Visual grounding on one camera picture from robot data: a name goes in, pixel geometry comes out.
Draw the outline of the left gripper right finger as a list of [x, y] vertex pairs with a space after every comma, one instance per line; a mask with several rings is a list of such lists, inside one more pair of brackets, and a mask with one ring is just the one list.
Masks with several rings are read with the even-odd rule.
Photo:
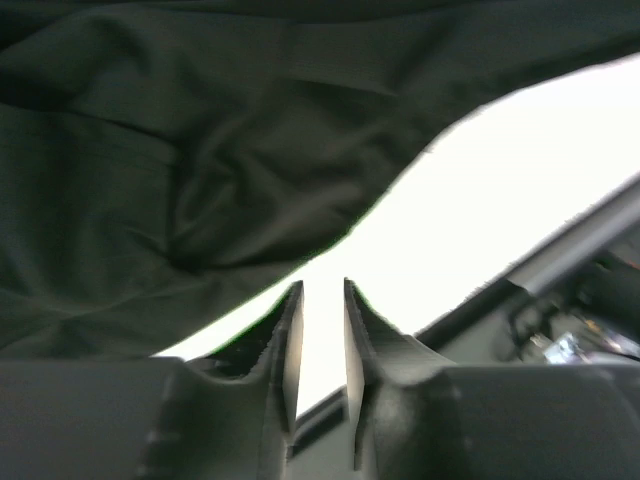
[[391, 325], [353, 280], [344, 280], [343, 295], [353, 468], [393, 470], [400, 457], [415, 453], [404, 445], [417, 416], [412, 390], [450, 360]]

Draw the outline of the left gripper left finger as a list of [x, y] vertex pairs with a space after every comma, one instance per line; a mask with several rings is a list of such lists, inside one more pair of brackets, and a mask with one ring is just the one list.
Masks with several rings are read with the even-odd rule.
[[304, 285], [220, 351], [187, 363], [204, 378], [189, 415], [192, 460], [284, 460], [295, 433]]

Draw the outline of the black t shirt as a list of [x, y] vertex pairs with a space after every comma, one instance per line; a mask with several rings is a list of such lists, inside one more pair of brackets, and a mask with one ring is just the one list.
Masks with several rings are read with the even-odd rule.
[[635, 1], [5, 1], [1, 355], [167, 349], [465, 115], [638, 49]]

